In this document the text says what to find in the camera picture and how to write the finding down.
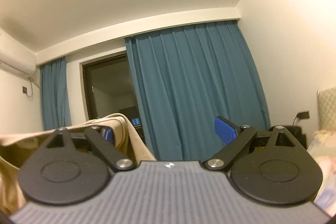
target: gray ribbed surface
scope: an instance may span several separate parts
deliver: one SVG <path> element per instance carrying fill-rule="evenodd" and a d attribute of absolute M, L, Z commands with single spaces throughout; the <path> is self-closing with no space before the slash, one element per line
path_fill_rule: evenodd
<path fill-rule="evenodd" d="M 200 167 L 197 161 L 142 162 L 134 171 L 118 173 L 93 199 L 68 207 L 29 203 L 11 217 L 22 224 L 223 224 L 326 223 L 312 203 L 274 208 L 237 193 L 226 176 Z"/>

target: quilted headboard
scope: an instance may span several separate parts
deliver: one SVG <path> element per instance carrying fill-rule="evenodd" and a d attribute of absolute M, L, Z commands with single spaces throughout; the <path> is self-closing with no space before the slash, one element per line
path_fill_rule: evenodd
<path fill-rule="evenodd" d="M 336 128 L 336 87 L 317 92 L 320 129 Z"/>

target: electrical socket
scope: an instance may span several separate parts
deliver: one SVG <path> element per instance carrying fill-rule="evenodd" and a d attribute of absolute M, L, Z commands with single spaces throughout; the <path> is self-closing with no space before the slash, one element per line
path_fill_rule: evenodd
<path fill-rule="evenodd" d="M 299 120 L 305 120 L 305 119 L 309 119 L 309 111 L 302 111 L 302 112 L 298 112 L 297 117 Z"/>

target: teal curtain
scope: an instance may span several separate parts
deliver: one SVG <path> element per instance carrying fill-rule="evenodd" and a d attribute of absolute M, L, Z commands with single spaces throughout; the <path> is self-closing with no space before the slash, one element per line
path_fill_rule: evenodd
<path fill-rule="evenodd" d="M 269 128 L 267 104 L 236 21 L 212 22 L 126 39 L 146 145 L 160 160 L 204 161 L 225 144 L 216 116 Z"/>
<path fill-rule="evenodd" d="M 43 129 L 70 126 L 66 58 L 46 63 L 40 69 Z"/>

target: air conditioner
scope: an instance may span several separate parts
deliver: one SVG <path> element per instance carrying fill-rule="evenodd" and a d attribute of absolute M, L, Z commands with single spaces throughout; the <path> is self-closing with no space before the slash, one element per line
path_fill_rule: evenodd
<path fill-rule="evenodd" d="M 0 67 L 24 77 L 36 68 L 36 56 L 9 34 L 0 29 Z"/>

